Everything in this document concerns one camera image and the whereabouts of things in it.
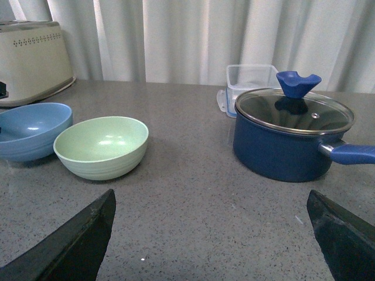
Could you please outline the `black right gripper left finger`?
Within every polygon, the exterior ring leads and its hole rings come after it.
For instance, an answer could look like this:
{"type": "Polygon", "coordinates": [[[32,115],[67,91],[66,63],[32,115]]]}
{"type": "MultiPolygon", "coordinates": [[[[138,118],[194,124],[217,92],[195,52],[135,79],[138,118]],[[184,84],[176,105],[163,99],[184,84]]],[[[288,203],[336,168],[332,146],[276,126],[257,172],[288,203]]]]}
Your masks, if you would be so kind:
{"type": "Polygon", "coordinates": [[[96,280],[115,210],[115,193],[109,189],[32,249],[1,267],[1,280],[96,280]]]}

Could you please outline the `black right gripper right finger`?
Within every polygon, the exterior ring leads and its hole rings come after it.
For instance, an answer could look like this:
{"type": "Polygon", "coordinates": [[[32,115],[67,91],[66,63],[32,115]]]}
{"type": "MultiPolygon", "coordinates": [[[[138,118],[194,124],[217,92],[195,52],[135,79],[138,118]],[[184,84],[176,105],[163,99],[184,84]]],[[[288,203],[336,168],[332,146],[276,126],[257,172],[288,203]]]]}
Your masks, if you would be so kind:
{"type": "Polygon", "coordinates": [[[333,278],[374,280],[374,226],[316,190],[306,208],[333,278]]]}

